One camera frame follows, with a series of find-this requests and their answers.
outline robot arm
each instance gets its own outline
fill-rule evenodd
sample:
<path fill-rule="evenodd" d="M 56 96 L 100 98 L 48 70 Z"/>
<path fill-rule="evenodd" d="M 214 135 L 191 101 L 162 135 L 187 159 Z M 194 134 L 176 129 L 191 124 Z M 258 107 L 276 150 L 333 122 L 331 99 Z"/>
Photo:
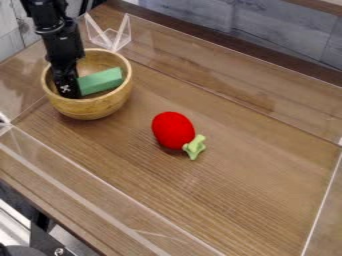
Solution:
<path fill-rule="evenodd" d="M 36 34 L 44 41 L 59 94 L 65 98 L 79 98 L 76 64 L 84 57 L 84 48 L 77 23 L 65 15 L 68 4 L 65 0 L 20 1 L 33 19 Z"/>

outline green sponge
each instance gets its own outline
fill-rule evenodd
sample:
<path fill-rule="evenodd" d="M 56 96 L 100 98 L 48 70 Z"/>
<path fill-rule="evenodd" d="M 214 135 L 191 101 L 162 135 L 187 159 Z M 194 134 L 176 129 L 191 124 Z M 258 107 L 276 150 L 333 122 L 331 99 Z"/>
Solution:
<path fill-rule="evenodd" d="M 123 83 L 123 73 L 119 67 L 107 69 L 77 78 L 81 96 L 119 87 Z"/>

